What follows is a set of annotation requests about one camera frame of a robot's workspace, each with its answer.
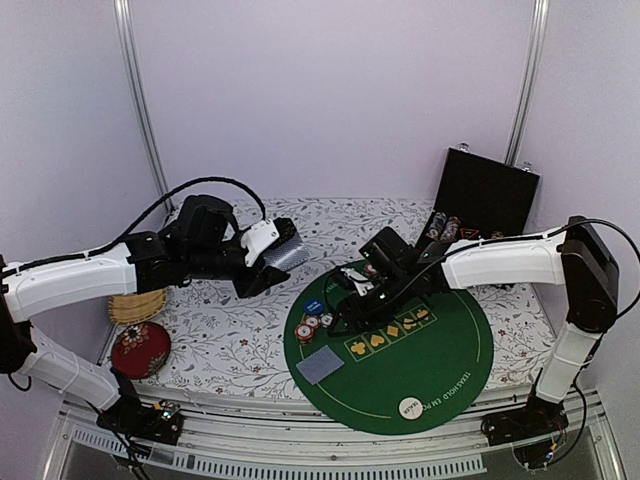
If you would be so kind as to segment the blue playing card deck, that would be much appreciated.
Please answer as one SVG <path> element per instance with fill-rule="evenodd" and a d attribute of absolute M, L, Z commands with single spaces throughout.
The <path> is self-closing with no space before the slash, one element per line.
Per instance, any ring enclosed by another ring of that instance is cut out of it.
<path fill-rule="evenodd" d="M 265 263 L 278 270 L 289 272 L 310 259 L 311 253 L 299 235 L 264 253 Z"/>

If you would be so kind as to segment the blue blind button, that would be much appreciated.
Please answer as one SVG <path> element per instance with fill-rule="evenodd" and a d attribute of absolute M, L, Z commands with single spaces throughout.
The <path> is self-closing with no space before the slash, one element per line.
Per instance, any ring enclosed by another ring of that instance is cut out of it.
<path fill-rule="evenodd" d="M 325 304 L 321 300 L 312 298 L 304 303 L 303 311 L 306 315 L 320 316 L 325 311 Z"/>

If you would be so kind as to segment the single red five chip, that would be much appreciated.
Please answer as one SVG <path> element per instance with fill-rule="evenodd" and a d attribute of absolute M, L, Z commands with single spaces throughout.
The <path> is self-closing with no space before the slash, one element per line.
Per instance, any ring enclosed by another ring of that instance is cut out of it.
<path fill-rule="evenodd" d="M 303 324 L 309 326 L 313 330 L 316 330 L 321 326 L 320 319 L 316 316 L 307 316 L 304 319 Z"/>

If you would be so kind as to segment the white dealer button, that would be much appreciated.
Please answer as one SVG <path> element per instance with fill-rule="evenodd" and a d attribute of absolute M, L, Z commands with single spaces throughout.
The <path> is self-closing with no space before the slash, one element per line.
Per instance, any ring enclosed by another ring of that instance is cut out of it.
<path fill-rule="evenodd" d="M 405 420 L 414 421 L 419 419 L 425 410 L 425 406 L 421 400 L 416 397 L 403 398 L 398 405 L 398 411 Z"/>

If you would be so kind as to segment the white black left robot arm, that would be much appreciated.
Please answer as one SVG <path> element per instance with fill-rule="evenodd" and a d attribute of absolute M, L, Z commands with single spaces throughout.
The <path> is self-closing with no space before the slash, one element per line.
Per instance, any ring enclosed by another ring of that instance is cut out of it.
<path fill-rule="evenodd" d="M 16 373 L 83 399 L 113 432 L 158 439 L 178 434 L 176 405 L 142 405 L 118 370 L 78 357 L 32 326 L 33 316 L 99 297 L 146 294 L 193 280 L 232 282 L 240 298 L 254 297 L 289 278 L 269 255 L 297 233 L 292 220 L 262 217 L 242 227 L 228 202 L 190 195 L 159 232 L 133 226 L 93 250 L 1 266 L 1 372 Z"/>

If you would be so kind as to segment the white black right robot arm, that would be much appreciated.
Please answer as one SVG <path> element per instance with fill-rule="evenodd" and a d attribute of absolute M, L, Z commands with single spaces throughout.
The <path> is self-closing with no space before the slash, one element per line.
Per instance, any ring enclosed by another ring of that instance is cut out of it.
<path fill-rule="evenodd" d="M 549 359 L 524 407 L 485 416 L 481 430 L 490 445 L 562 430 L 563 401 L 587 367 L 602 336 L 620 317 L 619 268 L 593 229 L 593 220 L 571 217 L 554 230 L 489 240 L 430 241 L 420 249 L 386 227 L 360 250 L 375 270 L 373 279 L 347 270 L 354 291 L 335 307 L 332 336 L 359 334 L 386 325 L 413 297 L 483 285 L 563 285 L 568 313 Z"/>

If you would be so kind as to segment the floral white table cloth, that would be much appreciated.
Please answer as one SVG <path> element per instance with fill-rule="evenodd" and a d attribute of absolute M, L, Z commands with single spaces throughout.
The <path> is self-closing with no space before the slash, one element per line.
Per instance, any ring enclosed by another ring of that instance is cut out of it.
<path fill-rule="evenodd" d="M 431 210 L 429 200 L 268 199 L 269 217 L 288 217 L 310 251 L 288 281 L 240 300 L 228 282 L 194 281 L 171 289 L 155 317 L 171 339 L 165 365 L 135 381 L 138 389 L 299 400 L 286 366 L 284 322 L 302 290 L 338 264 L 359 259 L 359 248 L 385 226 L 416 241 Z M 555 335 L 534 290 L 480 287 L 471 292 L 494 338 L 489 389 L 531 383 L 549 356 Z"/>

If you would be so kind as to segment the round green poker mat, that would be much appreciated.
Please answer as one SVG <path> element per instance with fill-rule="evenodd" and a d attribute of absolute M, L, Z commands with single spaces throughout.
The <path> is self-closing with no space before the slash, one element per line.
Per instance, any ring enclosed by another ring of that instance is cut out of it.
<path fill-rule="evenodd" d="M 320 326 L 313 342 L 300 346 L 294 329 L 310 316 L 304 303 L 321 300 L 325 314 L 347 294 L 327 275 L 318 276 L 293 301 L 284 327 L 285 358 L 296 387 L 326 416 L 357 431 L 413 434 L 455 418 L 482 393 L 492 370 L 493 335 L 470 292 L 414 299 L 394 322 L 363 335 L 331 338 Z M 296 364 L 325 345 L 345 364 L 311 385 Z M 419 419 L 400 416 L 398 405 L 406 397 L 423 402 Z"/>

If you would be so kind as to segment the black poker chip case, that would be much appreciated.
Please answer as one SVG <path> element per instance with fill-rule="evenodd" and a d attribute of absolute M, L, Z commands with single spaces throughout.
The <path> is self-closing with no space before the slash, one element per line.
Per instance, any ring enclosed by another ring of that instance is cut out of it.
<path fill-rule="evenodd" d="M 447 152 L 432 213 L 455 216 L 483 238 L 523 233 L 540 176 L 459 149 Z"/>

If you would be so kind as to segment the woven bamboo basket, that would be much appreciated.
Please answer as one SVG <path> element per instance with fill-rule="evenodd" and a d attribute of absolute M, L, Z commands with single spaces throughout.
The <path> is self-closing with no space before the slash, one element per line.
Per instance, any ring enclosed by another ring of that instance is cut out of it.
<path fill-rule="evenodd" d="M 166 289 L 111 296 L 108 300 L 108 315 L 116 325 L 131 326 L 152 319 L 164 309 L 166 303 Z"/>

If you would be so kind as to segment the red floral round cushion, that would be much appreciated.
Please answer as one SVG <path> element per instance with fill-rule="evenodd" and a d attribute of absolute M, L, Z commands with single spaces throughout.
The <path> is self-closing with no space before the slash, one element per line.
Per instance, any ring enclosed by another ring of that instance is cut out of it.
<path fill-rule="evenodd" d="M 155 375 L 171 353 L 167 330 L 154 322 L 127 327 L 111 349 L 111 364 L 120 374 L 132 380 Z"/>

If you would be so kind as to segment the left aluminium frame post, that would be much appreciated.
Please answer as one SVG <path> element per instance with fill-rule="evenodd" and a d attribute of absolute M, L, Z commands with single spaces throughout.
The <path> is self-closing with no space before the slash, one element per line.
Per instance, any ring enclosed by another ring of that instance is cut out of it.
<path fill-rule="evenodd" d="M 113 2 L 113 6 L 122 57 L 144 151 L 156 190 L 159 195 L 164 195 L 169 190 L 168 182 L 157 147 L 151 115 L 144 91 L 142 73 L 135 43 L 131 5 L 127 0 L 115 0 Z"/>

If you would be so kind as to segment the aluminium frame post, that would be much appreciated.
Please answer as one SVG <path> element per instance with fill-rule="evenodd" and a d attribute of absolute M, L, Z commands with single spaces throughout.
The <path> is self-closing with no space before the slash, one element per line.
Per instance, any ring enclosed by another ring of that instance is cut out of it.
<path fill-rule="evenodd" d="M 144 151 L 156 190 L 159 195 L 164 195 L 169 190 L 168 182 L 157 147 L 151 115 L 144 91 L 142 73 L 135 43 L 131 5 L 127 0 L 115 0 L 113 2 L 113 6 L 122 57 Z"/>
<path fill-rule="evenodd" d="M 533 100 L 535 82 L 544 49 L 549 7 L 549 0 L 535 0 L 533 4 L 533 15 L 524 72 L 516 105 L 515 117 L 504 158 L 504 164 L 510 167 L 514 167 L 517 164 L 521 144 L 526 130 L 528 115 Z"/>

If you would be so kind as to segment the right aluminium frame post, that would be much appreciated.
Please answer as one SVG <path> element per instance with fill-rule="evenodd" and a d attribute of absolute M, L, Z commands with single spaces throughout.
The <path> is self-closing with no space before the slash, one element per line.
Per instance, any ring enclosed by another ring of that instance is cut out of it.
<path fill-rule="evenodd" d="M 504 158 L 504 164 L 510 167 L 514 167 L 517 164 L 521 144 L 526 130 L 528 115 L 533 100 L 535 82 L 544 49 L 549 7 L 549 0 L 535 0 L 533 4 L 533 15 L 524 72 L 516 105 L 515 117 Z"/>

